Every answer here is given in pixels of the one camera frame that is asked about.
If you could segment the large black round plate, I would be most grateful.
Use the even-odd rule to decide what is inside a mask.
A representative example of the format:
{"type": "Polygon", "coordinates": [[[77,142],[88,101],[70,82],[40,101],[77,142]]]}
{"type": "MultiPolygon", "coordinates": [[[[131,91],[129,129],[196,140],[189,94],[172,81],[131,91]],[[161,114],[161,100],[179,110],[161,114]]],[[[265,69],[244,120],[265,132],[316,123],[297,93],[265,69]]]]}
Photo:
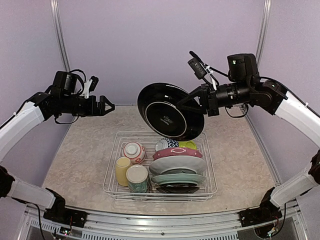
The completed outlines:
{"type": "Polygon", "coordinates": [[[176,141],[190,141],[202,133],[205,118],[201,113],[177,108],[177,103],[188,96],[187,91],[173,84],[152,83],[140,91],[138,111],[157,134],[176,141]]]}

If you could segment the pink polka dot plate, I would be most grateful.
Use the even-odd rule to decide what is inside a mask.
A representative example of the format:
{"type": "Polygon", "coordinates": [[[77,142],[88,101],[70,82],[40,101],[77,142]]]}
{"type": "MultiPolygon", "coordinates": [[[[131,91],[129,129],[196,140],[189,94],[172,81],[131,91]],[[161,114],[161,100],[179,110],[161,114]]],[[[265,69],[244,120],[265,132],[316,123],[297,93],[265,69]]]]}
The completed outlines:
{"type": "Polygon", "coordinates": [[[203,158],[203,154],[196,150],[187,147],[169,147],[162,150],[158,150],[152,156],[153,160],[157,160],[164,157],[171,156],[192,156],[197,158],[203,158]]]}

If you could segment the grey white painted plate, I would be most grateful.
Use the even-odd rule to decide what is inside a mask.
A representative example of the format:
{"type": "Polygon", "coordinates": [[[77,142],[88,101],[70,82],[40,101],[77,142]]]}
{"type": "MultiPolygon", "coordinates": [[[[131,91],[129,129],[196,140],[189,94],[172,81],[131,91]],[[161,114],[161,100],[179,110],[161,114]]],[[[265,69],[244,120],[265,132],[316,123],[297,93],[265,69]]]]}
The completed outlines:
{"type": "Polygon", "coordinates": [[[149,165],[149,171],[154,175],[176,169],[191,170],[200,174],[207,169],[207,163],[199,157],[176,155],[159,158],[149,165]]]}

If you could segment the pale green plate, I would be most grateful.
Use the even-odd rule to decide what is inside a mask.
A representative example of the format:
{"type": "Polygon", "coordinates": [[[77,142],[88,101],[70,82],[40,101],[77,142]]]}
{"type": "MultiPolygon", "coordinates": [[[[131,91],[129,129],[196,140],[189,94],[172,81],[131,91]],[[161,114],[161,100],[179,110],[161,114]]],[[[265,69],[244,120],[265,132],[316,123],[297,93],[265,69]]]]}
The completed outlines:
{"type": "Polygon", "coordinates": [[[161,174],[153,176],[151,181],[157,185],[167,184],[196,184],[199,185],[205,181],[205,177],[193,173],[175,173],[175,174],[161,174]]]}

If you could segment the small black dish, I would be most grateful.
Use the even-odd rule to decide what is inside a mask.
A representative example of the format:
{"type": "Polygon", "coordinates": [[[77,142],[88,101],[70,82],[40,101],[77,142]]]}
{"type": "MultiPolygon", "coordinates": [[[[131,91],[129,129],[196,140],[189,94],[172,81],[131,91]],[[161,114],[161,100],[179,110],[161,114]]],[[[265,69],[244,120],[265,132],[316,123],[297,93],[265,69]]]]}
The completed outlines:
{"type": "Polygon", "coordinates": [[[200,188],[193,183],[179,183],[179,184],[162,184],[156,188],[160,193],[164,194],[193,194],[200,188]]]}

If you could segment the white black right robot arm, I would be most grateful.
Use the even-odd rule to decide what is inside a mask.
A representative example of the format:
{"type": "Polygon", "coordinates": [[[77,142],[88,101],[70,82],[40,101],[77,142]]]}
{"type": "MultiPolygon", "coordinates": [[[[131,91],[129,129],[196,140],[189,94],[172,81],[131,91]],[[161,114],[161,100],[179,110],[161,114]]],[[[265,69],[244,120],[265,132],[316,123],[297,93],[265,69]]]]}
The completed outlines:
{"type": "Polygon", "coordinates": [[[288,181],[317,153],[317,147],[299,130],[259,107],[237,119],[222,110],[219,116],[205,118],[203,130],[218,190],[209,200],[183,203],[180,214],[256,207],[268,189],[288,181]]]}

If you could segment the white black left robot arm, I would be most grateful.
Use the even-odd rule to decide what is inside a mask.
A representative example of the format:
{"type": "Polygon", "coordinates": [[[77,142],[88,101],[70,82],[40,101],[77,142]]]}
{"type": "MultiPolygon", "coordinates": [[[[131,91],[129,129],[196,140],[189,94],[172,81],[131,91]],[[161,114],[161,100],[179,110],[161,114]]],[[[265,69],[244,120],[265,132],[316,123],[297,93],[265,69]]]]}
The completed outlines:
{"type": "Polygon", "coordinates": [[[70,125],[115,110],[97,86],[98,78],[82,70],[58,71],[47,89],[33,93],[1,124],[1,197],[50,209],[61,223],[70,218],[69,209],[55,203],[62,194],[43,184],[70,125]]]}

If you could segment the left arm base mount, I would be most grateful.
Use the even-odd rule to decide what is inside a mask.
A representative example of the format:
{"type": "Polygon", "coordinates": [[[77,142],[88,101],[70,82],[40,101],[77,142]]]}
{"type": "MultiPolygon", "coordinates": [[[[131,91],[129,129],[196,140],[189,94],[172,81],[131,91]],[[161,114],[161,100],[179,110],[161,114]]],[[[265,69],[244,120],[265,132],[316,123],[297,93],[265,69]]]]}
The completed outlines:
{"type": "Polygon", "coordinates": [[[43,214],[46,220],[79,228],[84,228],[87,216],[85,211],[67,208],[63,197],[57,197],[52,207],[47,208],[43,214]]]}

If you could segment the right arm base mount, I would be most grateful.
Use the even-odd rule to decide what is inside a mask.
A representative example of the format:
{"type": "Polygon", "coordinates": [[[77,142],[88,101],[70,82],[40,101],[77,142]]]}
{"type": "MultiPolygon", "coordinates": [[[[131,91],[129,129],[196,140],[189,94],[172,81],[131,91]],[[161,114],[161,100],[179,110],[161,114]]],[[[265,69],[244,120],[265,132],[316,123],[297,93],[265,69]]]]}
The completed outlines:
{"type": "Polygon", "coordinates": [[[247,208],[238,213],[241,226],[249,227],[263,224],[276,219],[280,219],[283,215],[279,207],[272,203],[261,203],[259,207],[247,208]]]}

